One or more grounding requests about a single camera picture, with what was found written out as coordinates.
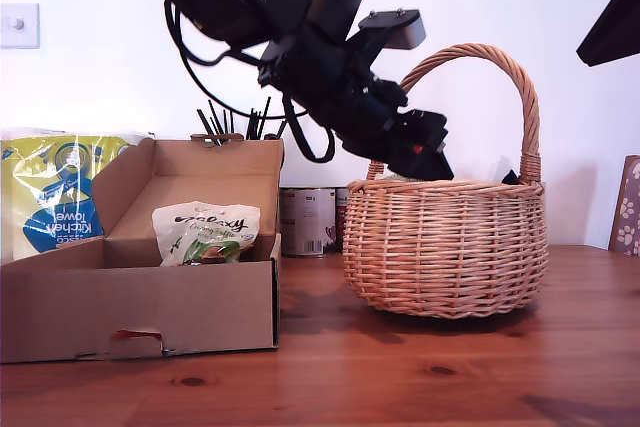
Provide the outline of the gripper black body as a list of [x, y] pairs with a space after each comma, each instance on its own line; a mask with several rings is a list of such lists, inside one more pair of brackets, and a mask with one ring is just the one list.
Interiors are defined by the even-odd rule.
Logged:
[[436, 112], [400, 112], [408, 98], [390, 81], [375, 81], [340, 114], [335, 132], [343, 148], [361, 157], [443, 155], [447, 119]]

